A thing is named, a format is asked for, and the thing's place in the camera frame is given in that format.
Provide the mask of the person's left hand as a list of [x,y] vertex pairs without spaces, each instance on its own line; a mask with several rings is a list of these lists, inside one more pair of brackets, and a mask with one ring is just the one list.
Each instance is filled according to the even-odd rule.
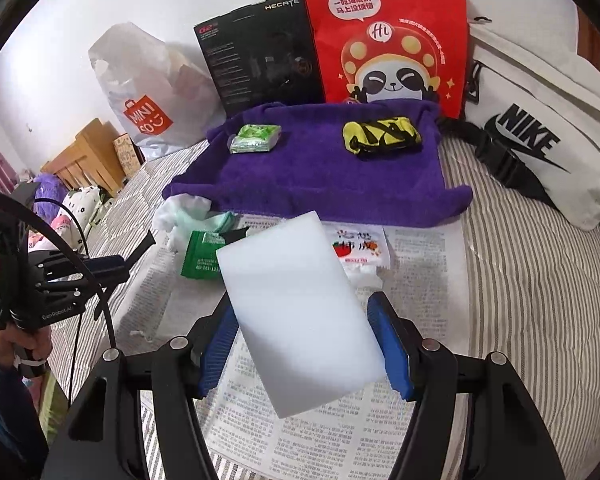
[[14,366],[17,347],[29,350],[32,361],[45,361],[53,350],[52,329],[45,326],[27,333],[14,324],[7,324],[0,330],[0,367],[3,370]]

